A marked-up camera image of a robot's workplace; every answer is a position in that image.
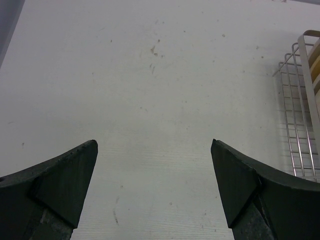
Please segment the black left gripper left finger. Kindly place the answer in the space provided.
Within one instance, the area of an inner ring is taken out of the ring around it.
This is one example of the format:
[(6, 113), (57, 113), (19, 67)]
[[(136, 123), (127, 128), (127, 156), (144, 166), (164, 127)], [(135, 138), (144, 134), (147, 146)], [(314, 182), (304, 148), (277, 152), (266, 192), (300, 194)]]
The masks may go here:
[(88, 140), (0, 178), (2, 240), (69, 240), (79, 225), (98, 156)]

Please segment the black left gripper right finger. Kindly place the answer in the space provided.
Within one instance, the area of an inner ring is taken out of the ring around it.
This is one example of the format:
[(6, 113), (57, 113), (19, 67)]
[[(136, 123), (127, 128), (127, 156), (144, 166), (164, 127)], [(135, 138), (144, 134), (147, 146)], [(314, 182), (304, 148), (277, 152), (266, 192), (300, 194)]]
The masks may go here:
[(318, 240), (320, 185), (213, 140), (211, 156), (228, 227), (236, 240)]

